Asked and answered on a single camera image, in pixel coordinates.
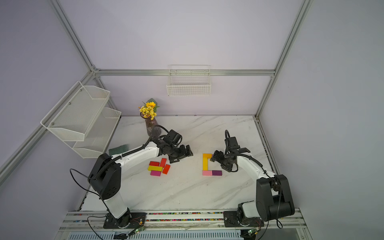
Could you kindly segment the magenta block in pile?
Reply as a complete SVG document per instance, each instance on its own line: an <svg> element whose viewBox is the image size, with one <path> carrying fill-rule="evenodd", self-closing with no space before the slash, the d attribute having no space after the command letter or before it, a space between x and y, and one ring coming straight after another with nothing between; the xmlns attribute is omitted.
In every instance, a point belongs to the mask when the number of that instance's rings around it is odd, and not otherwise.
<svg viewBox="0 0 384 240"><path fill-rule="evenodd" d="M161 171L151 171L150 175L155 177L160 177L162 174Z"/></svg>

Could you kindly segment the yellow flower bouquet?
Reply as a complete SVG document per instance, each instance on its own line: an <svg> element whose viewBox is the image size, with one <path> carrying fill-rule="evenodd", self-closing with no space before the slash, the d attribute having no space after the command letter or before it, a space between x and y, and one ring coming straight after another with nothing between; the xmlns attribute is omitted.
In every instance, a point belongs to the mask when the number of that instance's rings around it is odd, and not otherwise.
<svg viewBox="0 0 384 240"><path fill-rule="evenodd" d="M139 107L140 116L144 119L154 120L159 107L157 101L151 98L143 102L143 105Z"/></svg>

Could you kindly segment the purple block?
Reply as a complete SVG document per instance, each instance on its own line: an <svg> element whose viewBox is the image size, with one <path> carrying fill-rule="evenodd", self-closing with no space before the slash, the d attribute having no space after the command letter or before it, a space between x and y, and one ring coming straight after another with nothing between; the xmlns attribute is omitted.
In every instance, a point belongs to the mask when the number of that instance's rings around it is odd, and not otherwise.
<svg viewBox="0 0 384 240"><path fill-rule="evenodd" d="M219 170L212 170L212 176L222 176L223 172Z"/></svg>

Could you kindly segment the white two-tier mesh shelf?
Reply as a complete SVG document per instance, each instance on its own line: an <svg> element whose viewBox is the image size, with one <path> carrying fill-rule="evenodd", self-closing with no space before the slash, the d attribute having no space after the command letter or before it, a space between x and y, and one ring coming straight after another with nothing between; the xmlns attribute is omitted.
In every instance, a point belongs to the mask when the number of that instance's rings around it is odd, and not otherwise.
<svg viewBox="0 0 384 240"><path fill-rule="evenodd" d="M83 159L103 154L121 118L109 108L110 91L74 84L41 120L41 125Z"/></svg>

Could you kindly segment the aluminium frame back bar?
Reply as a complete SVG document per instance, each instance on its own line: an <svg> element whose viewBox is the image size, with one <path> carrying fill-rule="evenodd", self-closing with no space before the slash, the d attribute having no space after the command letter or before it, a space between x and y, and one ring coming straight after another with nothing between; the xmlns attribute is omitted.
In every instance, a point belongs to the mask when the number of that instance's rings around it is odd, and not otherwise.
<svg viewBox="0 0 384 240"><path fill-rule="evenodd" d="M125 70L100 69L98 76L274 76L275 70Z"/></svg>

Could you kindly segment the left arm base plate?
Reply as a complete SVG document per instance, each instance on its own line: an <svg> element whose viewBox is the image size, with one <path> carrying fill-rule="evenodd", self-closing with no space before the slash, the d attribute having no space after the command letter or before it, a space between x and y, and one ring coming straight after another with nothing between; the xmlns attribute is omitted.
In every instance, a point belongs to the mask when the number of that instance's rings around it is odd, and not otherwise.
<svg viewBox="0 0 384 240"><path fill-rule="evenodd" d="M106 215L104 229L136 229L139 225L143 225L146 221L147 213L129 213L126 212L119 219L116 219L112 214Z"/></svg>

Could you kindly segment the orange block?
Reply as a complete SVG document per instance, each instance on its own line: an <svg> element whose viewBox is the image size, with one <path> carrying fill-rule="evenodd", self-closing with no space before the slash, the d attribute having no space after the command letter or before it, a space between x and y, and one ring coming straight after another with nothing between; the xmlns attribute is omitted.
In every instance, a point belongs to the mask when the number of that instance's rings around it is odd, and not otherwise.
<svg viewBox="0 0 384 240"><path fill-rule="evenodd" d="M207 159L211 159L212 158L212 154L203 154L203 158L207 158Z"/></svg>

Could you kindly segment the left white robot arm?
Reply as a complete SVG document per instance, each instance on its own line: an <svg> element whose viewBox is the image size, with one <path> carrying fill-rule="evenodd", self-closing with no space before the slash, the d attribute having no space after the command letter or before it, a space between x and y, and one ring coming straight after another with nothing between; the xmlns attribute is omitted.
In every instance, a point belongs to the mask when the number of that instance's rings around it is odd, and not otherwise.
<svg viewBox="0 0 384 240"><path fill-rule="evenodd" d="M87 179L93 189L90 192L102 200L110 216L123 228L131 220L131 212L121 190L128 172L162 155L167 155L171 164L193 156L191 147L182 145L181 142L182 136L176 131L155 125L142 146L117 155L101 154L88 175L75 169L70 169L70 174L75 172Z"/></svg>

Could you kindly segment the red block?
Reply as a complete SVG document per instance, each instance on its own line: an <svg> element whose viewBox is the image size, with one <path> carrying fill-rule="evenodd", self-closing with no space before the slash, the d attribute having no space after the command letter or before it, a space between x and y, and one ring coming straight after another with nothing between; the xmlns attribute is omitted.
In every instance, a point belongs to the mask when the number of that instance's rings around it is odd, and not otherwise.
<svg viewBox="0 0 384 240"><path fill-rule="evenodd" d="M163 168L163 174L164 175L167 175L169 170L170 170L171 166L170 165L165 165L165 167Z"/></svg>
<svg viewBox="0 0 384 240"><path fill-rule="evenodd" d="M149 163L149 166L159 167L159 166L160 166L160 163L159 163L159 162L153 162L153 161L151 161L151 162Z"/></svg>
<svg viewBox="0 0 384 240"><path fill-rule="evenodd" d="M160 167L164 168L167 164L167 159L166 158L162 158L161 162L160 162Z"/></svg>

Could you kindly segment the pink block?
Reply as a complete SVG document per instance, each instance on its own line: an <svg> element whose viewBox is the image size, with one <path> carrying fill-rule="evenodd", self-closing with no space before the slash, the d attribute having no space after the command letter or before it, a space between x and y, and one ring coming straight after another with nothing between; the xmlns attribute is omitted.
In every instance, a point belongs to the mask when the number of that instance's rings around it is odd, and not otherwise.
<svg viewBox="0 0 384 240"><path fill-rule="evenodd" d="M203 170L202 175L203 176L212 176L213 175L213 171Z"/></svg>

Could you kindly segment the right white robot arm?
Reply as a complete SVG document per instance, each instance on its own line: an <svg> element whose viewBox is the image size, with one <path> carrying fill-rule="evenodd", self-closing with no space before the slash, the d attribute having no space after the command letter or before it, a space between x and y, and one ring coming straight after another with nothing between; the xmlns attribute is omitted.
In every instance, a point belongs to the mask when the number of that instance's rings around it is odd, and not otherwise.
<svg viewBox="0 0 384 240"><path fill-rule="evenodd" d="M279 229L283 228L280 219L295 213L294 201L289 181L284 175L268 171L263 164L251 156L251 151L242 148L236 137L225 131L225 150L215 151L212 162L220 164L228 173L243 169L256 184L256 199L240 203L236 213L236 224L247 227L256 222L276 221Z"/></svg>

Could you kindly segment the yellow block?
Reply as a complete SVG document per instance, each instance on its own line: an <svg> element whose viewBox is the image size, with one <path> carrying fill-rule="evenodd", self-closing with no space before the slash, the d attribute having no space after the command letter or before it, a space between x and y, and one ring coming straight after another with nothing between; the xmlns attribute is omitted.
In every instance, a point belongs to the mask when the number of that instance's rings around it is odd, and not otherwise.
<svg viewBox="0 0 384 240"><path fill-rule="evenodd" d="M148 171L162 172L163 171L163 167L160 167L160 166L149 166L148 167Z"/></svg>
<svg viewBox="0 0 384 240"><path fill-rule="evenodd" d="M203 158L203 171L208 171L208 170L209 170L208 159Z"/></svg>

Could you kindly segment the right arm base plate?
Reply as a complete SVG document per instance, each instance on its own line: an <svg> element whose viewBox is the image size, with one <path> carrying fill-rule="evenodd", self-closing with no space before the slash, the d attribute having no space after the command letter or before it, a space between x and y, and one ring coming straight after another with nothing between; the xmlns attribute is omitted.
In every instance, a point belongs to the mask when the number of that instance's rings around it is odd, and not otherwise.
<svg viewBox="0 0 384 240"><path fill-rule="evenodd" d="M247 218L244 214L239 214L236 211L224 211L224 226L226 228L239 227L264 227L265 223L256 217Z"/></svg>

